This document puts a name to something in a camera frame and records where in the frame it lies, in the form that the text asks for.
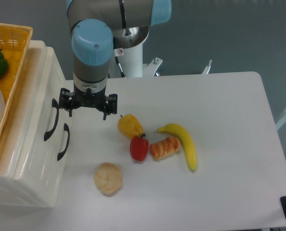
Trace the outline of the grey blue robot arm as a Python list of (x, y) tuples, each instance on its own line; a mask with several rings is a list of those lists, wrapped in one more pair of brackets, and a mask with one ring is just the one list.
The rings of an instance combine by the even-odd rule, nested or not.
[(96, 108), (117, 113), (117, 94), (105, 96), (113, 51), (131, 47), (140, 29), (167, 22), (170, 0), (68, 0), (67, 18), (74, 54), (74, 91), (62, 88), (59, 107), (68, 111)]

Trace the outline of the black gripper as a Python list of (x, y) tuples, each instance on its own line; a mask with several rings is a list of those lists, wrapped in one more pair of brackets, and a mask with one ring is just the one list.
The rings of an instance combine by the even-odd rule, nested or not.
[(73, 110), (79, 107), (96, 108), (103, 113), (103, 120), (111, 114), (117, 114), (118, 95), (105, 95), (106, 88), (99, 92), (92, 93), (91, 90), (83, 92), (78, 88), (74, 88), (74, 92), (66, 88), (61, 88), (59, 95), (59, 108), (64, 109), (72, 117)]

